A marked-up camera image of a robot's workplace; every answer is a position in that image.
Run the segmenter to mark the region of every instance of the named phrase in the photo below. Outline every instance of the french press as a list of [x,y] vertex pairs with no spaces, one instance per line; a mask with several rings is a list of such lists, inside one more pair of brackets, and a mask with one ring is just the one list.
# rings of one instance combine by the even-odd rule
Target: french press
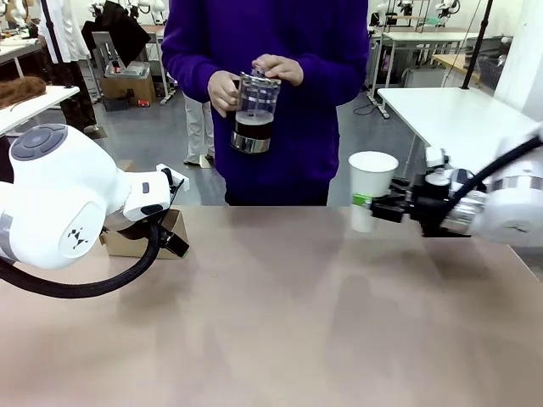
[[238,109],[230,116],[234,126],[232,147],[247,154],[269,150],[280,90],[281,81],[266,78],[259,68],[253,69],[251,75],[241,73]]

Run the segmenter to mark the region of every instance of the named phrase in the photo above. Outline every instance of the stand pole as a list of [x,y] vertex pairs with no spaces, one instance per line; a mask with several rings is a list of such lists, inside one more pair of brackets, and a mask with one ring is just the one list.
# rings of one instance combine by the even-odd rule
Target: stand pole
[[481,31],[479,32],[479,37],[475,43],[475,48],[473,49],[472,60],[469,63],[469,68],[467,68],[466,78],[464,78],[464,83],[461,87],[463,90],[469,89],[469,82],[472,80],[473,72],[475,71],[475,64],[477,63],[477,57],[481,51],[481,46],[483,45],[484,33],[486,32],[486,27],[489,25],[490,11],[492,9],[492,1],[488,0],[486,4],[486,11],[484,12],[483,20],[481,21]]

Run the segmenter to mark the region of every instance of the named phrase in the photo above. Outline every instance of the floor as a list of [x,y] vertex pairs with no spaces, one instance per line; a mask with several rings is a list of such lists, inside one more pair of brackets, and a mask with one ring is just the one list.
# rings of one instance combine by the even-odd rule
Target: floor
[[[350,173],[347,159],[353,153],[376,150],[389,153],[400,161],[398,175],[403,173],[412,132],[407,125],[390,111],[391,117],[384,120],[377,110],[367,106],[365,93],[354,101],[338,108],[341,143],[340,166],[330,187],[328,206],[340,207],[350,204]],[[354,110],[360,107],[358,115]],[[191,188],[178,194],[176,204],[183,205],[225,205],[225,184],[214,169],[194,169],[182,163],[188,139],[185,122],[183,96],[178,93],[166,106],[155,103],[150,108],[132,108],[126,111],[108,113],[101,104],[95,105],[98,124],[107,138],[97,140],[116,162],[132,160],[137,170],[153,170],[159,163],[188,176]],[[42,123],[62,123],[60,110],[49,110],[40,115]],[[423,163],[419,152],[418,165]],[[531,270],[543,278],[543,251],[540,249],[516,250]]]

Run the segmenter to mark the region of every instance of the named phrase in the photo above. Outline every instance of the table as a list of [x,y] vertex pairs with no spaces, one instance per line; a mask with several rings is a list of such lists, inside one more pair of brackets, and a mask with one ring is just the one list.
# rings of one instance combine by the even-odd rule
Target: table
[[[436,63],[442,64],[447,68],[445,77],[443,78],[443,83],[441,87],[460,87],[464,78],[466,77],[467,69],[466,65],[466,54],[454,54],[454,53],[441,53],[434,55],[432,60]],[[480,74],[478,72],[473,72],[472,80],[470,86],[475,86],[478,89],[481,89],[483,92],[488,92],[487,88],[483,86],[480,82]]]
[[20,68],[19,58],[28,55],[29,53],[40,51],[41,49],[42,46],[37,40],[19,40],[13,43],[4,40],[0,42],[0,64],[5,64],[6,62],[13,60],[15,62],[15,66],[17,67],[19,77],[23,77],[23,71]]
[[[394,66],[395,53],[398,49],[408,49],[410,51],[419,49],[420,46],[428,46],[428,50],[431,53],[435,53],[438,50],[439,46],[444,46],[448,44],[457,43],[456,47],[449,47],[449,50],[455,48],[459,50],[462,47],[464,41],[468,38],[475,38],[477,34],[471,34],[466,31],[450,32],[450,31],[440,31],[440,32],[400,32],[400,31],[391,31],[384,32],[381,40],[378,40],[378,65],[380,65],[381,51],[383,49],[383,43],[389,42],[392,44],[392,51],[390,53],[390,61],[387,69],[387,79],[385,82],[385,88],[390,86],[390,77],[392,75],[392,68]],[[368,98],[374,106],[376,106],[383,117],[388,119],[390,116],[386,111],[386,102],[383,101],[382,104],[379,104],[375,100],[375,91],[377,89],[377,78],[378,70],[375,70],[373,74],[372,89],[368,92]]]
[[503,137],[538,126],[476,89],[380,89],[379,95],[415,133],[404,175],[414,164],[420,142],[444,148],[452,166],[477,173],[494,159]]
[[79,87],[47,86],[46,94],[26,102],[0,109],[0,137],[22,125],[41,112],[59,104],[79,92]]
[[163,25],[142,25],[142,28],[149,34],[151,41],[156,45],[157,55],[160,63],[160,73],[162,75],[162,85],[164,86],[165,97],[160,101],[160,104],[167,104],[170,99],[176,94],[176,89],[170,86],[170,81],[162,64],[162,48],[160,44],[164,41]]
[[[539,407],[543,291],[515,253],[411,222],[360,235],[348,213],[185,208],[187,258],[119,292],[0,282],[3,403]],[[134,261],[96,247],[39,274],[89,282]]]

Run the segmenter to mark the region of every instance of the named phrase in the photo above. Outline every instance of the cardboard box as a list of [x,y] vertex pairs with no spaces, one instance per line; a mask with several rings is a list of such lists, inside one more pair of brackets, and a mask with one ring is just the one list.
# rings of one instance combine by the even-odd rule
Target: cardboard box
[[139,100],[147,100],[150,104],[156,102],[151,75],[147,79],[102,78],[100,86],[107,98],[117,99],[129,96],[128,103],[131,106],[138,106]]
[[[183,215],[179,209],[172,208],[166,215],[162,226],[173,231],[181,239],[188,243],[187,230],[185,229],[185,221]],[[100,236],[100,243],[105,246],[110,256],[120,257],[137,257],[141,259],[147,248],[147,239],[128,240],[115,231],[102,233]],[[179,259],[174,254],[170,253],[166,249],[159,251],[157,259]]]

